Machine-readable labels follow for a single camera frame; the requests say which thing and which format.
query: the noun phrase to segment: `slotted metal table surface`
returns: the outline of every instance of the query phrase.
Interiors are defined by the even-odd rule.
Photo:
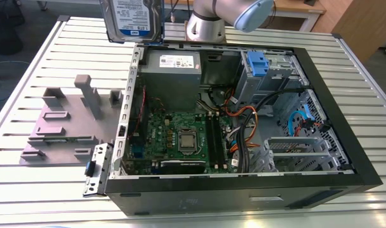
[[[184,39],[167,24],[166,38]],[[226,30],[228,43],[306,48],[366,150],[383,185],[300,210],[127,218],[108,198],[81,198],[84,166],[19,166],[21,149],[44,105],[45,87],[79,94],[77,74],[91,75],[99,94],[124,88],[134,43],[107,41],[103,19],[57,21],[0,113],[0,226],[67,227],[386,227],[386,95],[340,39],[330,34]]]

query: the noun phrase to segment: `hard drive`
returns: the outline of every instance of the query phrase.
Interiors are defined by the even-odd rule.
[[[100,0],[100,6],[109,42],[162,42],[162,0]]]

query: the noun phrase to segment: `ram slot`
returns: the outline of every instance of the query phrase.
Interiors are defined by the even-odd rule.
[[[214,138],[214,147],[216,151],[218,168],[222,169],[224,166],[224,148],[223,148],[222,129],[219,125],[218,116],[212,117],[212,138]]]
[[[214,132],[212,132],[212,117],[206,116],[206,134],[207,134],[207,147],[208,147],[208,160],[210,166],[214,167],[216,165],[216,151],[214,144]]]

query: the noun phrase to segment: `motherboard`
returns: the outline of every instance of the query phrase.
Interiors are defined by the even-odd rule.
[[[230,121],[218,113],[151,113],[146,144],[131,145],[134,158],[124,161],[127,173],[234,172],[224,141]]]

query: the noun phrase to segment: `cpu socket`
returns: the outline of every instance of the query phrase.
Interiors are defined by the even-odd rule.
[[[196,135],[195,129],[182,129],[178,132],[178,148],[183,155],[192,155],[198,151]]]

